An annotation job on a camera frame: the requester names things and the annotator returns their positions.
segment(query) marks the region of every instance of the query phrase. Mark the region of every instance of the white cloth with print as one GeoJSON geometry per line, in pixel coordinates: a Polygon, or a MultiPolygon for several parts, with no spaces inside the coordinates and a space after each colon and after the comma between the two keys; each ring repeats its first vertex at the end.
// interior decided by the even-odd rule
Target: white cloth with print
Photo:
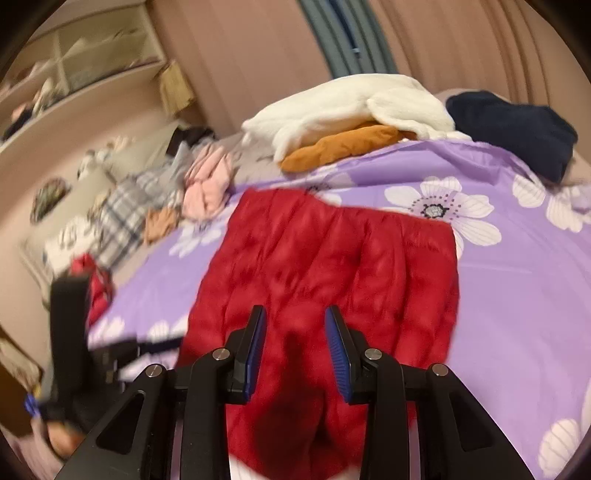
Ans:
{"type": "Polygon", "coordinates": [[[77,215],[55,237],[45,242],[44,261],[55,276],[70,268],[72,260],[100,243],[100,229],[77,215]]]}
{"type": "Polygon", "coordinates": [[[419,140],[471,140],[455,131],[445,106],[417,80],[385,73],[341,77],[296,93],[246,120],[242,130],[245,145],[266,141],[280,162],[300,147],[370,120],[415,132],[419,140]]]}

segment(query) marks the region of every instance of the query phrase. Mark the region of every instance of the plaid fabric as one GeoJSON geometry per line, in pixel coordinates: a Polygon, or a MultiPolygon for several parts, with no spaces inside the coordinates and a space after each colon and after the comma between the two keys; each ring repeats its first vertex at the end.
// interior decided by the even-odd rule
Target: plaid fabric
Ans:
{"type": "Polygon", "coordinates": [[[182,206],[182,179],[192,156],[188,148],[180,152],[179,147],[172,163],[129,176],[115,187],[99,215],[102,240],[92,251],[98,265],[112,270],[138,249],[149,209],[182,206]]]}

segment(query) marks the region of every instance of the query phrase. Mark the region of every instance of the dark blue fabric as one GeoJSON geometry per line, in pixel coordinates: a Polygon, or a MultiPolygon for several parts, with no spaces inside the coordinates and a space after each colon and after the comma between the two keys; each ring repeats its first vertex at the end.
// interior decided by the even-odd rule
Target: dark blue fabric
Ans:
{"type": "Polygon", "coordinates": [[[579,137],[549,106],[514,105],[481,91],[453,96],[446,108],[460,132],[504,148],[536,174],[561,182],[579,137]]]}

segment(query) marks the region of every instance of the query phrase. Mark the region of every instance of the silver bolt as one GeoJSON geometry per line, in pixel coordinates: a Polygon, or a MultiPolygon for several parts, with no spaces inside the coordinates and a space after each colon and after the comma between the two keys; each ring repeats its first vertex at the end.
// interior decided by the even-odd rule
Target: silver bolt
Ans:
{"type": "Polygon", "coordinates": [[[148,366],[148,368],[146,368],[146,375],[148,375],[150,378],[154,378],[159,376],[162,373],[162,367],[160,365],[150,365],[148,366]]]}
{"type": "Polygon", "coordinates": [[[365,351],[365,356],[370,360],[379,360],[382,358],[382,352],[380,352],[377,348],[368,348],[365,351]]]}
{"type": "Polygon", "coordinates": [[[218,348],[212,353],[215,360],[225,360],[230,356],[230,350],[226,348],[218,348]]]}
{"type": "Polygon", "coordinates": [[[431,369],[438,377],[445,377],[449,373],[448,367],[443,364],[435,364],[431,369]]]}

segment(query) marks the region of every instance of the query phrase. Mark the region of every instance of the purple bedsheet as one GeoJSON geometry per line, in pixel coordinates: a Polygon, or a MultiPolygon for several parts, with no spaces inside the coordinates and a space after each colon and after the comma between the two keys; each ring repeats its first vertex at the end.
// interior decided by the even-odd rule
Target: purple bedsheet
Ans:
{"type": "MultiPolygon", "coordinates": [[[[555,477],[591,423],[591,215],[572,208],[583,190],[551,194],[512,154],[461,141],[405,142],[256,187],[278,186],[451,223],[460,310],[447,363],[534,476],[555,477]]],[[[245,188],[209,225],[186,224],[159,244],[92,329],[91,345],[186,331],[245,188]]],[[[175,359],[175,352],[142,358],[126,374],[175,359]]]]}

